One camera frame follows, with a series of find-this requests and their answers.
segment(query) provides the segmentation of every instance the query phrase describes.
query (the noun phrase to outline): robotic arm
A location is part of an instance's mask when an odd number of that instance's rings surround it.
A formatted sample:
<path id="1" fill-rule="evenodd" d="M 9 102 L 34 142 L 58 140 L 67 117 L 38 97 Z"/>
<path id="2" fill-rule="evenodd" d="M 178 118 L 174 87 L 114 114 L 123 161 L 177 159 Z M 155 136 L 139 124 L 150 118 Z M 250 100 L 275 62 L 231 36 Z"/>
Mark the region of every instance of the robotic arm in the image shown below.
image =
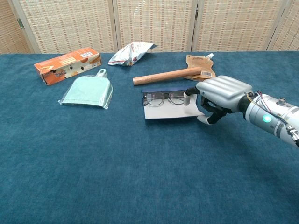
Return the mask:
<path id="1" fill-rule="evenodd" d="M 192 94 L 200 94 L 201 106 L 213 113 L 198 116 L 202 123 L 213 125 L 227 113 L 242 112 L 250 123 L 299 147 L 299 107 L 286 103 L 284 98 L 253 93 L 251 85 L 228 76 L 207 79 L 187 89 L 185 105 Z"/>

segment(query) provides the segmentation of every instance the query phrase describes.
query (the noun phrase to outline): green indicator light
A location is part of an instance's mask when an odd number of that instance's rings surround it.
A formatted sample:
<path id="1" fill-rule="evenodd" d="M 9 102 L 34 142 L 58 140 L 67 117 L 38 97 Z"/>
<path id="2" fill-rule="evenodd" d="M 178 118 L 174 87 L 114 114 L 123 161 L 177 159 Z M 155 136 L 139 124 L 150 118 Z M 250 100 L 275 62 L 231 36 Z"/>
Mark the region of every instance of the green indicator light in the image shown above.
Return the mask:
<path id="1" fill-rule="evenodd" d="M 272 117 L 270 115 L 268 115 L 268 114 L 265 114 L 263 116 L 263 121 L 266 122 L 266 123 L 269 123 L 269 122 L 272 121 Z"/>

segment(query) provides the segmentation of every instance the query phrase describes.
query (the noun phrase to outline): cardboard box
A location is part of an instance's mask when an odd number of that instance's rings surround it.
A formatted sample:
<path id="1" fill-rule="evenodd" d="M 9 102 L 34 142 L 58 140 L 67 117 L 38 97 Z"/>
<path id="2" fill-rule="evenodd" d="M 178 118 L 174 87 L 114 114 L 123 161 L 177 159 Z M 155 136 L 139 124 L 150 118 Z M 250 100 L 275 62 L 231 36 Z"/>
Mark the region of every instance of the cardboard box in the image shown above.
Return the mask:
<path id="1" fill-rule="evenodd" d="M 82 48 L 36 63 L 34 67 L 40 73 L 42 80 L 47 85 L 52 85 L 100 65 L 101 57 L 98 52 L 91 48 Z"/>

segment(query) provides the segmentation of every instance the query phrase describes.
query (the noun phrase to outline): teal tablecloth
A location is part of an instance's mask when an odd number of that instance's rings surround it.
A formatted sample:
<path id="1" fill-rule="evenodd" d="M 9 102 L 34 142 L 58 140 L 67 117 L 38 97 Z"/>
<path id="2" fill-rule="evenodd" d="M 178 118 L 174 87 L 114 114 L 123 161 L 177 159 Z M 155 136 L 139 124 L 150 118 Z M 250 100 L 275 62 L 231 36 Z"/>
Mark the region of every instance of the teal tablecloth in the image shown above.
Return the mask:
<path id="1" fill-rule="evenodd" d="M 240 113 L 214 126 L 144 120 L 142 88 L 195 82 L 134 87 L 132 78 L 186 68 L 186 54 L 147 53 L 132 67 L 101 54 L 114 87 L 108 110 L 57 102 L 75 78 L 46 86 L 33 67 L 55 55 L 1 55 L 0 223 L 297 223 L 297 148 Z M 213 61 L 216 75 L 299 105 L 299 52 Z"/>

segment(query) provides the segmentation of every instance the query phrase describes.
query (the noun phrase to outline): wooden handle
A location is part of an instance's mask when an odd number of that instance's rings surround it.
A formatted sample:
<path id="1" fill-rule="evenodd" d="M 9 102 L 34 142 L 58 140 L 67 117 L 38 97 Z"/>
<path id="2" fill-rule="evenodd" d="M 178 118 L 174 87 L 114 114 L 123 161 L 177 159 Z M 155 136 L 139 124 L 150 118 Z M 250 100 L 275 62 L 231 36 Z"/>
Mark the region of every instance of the wooden handle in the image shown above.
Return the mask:
<path id="1" fill-rule="evenodd" d="M 135 77 L 133 78 L 133 83 L 134 85 L 142 85 L 146 83 L 154 83 L 154 82 L 159 82 L 159 81 L 168 80 L 172 78 L 199 75 L 200 73 L 201 73 L 201 67 L 182 69 L 176 71 L 168 71 L 168 72 L 158 73 L 154 75 Z"/>

